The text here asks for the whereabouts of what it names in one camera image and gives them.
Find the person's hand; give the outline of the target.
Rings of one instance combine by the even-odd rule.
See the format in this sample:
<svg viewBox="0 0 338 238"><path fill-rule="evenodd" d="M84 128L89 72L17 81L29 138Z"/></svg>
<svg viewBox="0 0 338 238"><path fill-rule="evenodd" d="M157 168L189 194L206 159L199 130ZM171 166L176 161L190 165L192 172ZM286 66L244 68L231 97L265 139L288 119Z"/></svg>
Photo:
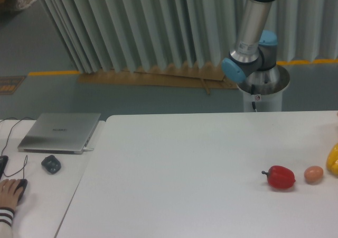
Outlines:
<svg viewBox="0 0 338 238"><path fill-rule="evenodd" d="M23 188L17 189L20 179L5 179L1 181L1 207L10 208L15 211L18 205L18 198Z"/></svg>

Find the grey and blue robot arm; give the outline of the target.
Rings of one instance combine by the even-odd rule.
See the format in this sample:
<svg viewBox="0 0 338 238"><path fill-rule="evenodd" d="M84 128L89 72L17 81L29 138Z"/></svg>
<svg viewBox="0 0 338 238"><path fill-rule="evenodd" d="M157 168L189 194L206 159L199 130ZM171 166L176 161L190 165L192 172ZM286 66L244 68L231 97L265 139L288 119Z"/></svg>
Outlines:
<svg viewBox="0 0 338 238"><path fill-rule="evenodd" d="M255 71L286 62L337 59L337 0L246 0L236 40L221 62L243 82Z"/></svg>

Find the striped sleeve forearm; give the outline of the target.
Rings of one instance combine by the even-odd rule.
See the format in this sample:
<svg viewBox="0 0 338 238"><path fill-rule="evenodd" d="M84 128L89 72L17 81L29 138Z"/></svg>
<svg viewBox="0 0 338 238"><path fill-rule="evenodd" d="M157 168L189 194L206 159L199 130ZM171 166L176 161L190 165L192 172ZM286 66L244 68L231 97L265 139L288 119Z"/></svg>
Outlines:
<svg viewBox="0 0 338 238"><path fill-rule="evenodd" d="M12 223L15 212L8 207L1 207L1 238L12 238Z"/></svg>

